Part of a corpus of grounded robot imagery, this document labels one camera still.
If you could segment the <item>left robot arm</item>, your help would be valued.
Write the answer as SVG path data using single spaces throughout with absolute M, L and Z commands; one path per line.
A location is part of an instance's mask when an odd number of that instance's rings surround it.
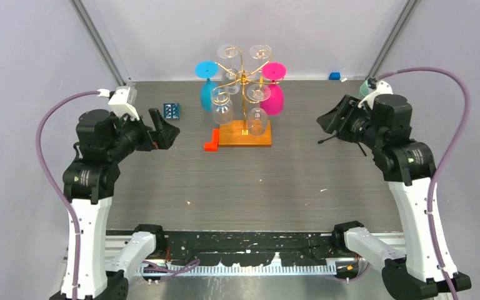
M 159 110 L 151 108 L 149 115 L 152 126 L 141 118 L 104 109 L 79 117 L 76 156 L 62 176 L 62 193 L 71 207 L 71 233 L 66 274 L 55 299 L 126 299 L 144 260 L 166 253 L 163 228 L 141 224 L 114 259 L 105 259 L 106 225 L 119 163 L 136 151 L 169 149 L 180 132 Z

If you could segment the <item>blue wine glass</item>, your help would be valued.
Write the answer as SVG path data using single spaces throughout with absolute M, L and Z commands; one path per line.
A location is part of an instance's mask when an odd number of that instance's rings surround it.
M 218 65 L 213 61 L 202 61 L 195 67 L 195 74 L 205 82 L 200 91 L 200 103 L 205 111 L 211 111 L 211 92 L 217 86 L 211 79 L 218 73 Z

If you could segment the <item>clear textured wine glass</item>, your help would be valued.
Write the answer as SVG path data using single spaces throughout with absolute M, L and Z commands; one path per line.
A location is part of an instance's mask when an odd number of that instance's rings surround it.
M 231 95 L 221 87 L 211 92 L 211 116 L 218 125 L 229 124 L 234 118 Z

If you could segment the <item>clear stemmed wine glass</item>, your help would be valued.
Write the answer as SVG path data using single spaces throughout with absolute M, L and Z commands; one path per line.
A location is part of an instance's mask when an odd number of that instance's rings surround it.
M 247 114 L 247 127 L 254 136 L 262 136 L 268 125 L 268 114 L 261 107 L 261 103 L 268 100 L 271 96 L 271 90 L 268 85 L 253 83 L 247 89 L 247 99 L 254 107 Z

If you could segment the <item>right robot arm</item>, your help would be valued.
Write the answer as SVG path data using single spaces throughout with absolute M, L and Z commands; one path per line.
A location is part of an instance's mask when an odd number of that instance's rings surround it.
M 433 177 L 438 173 L 427 144 L 411 137 L 413 109 L 397 94 L 381 94 L 371 104 L 346 95 L 317 118 L 330 138 L 366 146 L 392 193 L 405 240 L 397 250 L 371 234 L 358 221 L 334 226 L 332 250 L 357 254 L 381 273 L 394 299 L 428 299 L 471 288 L 446 245 Z

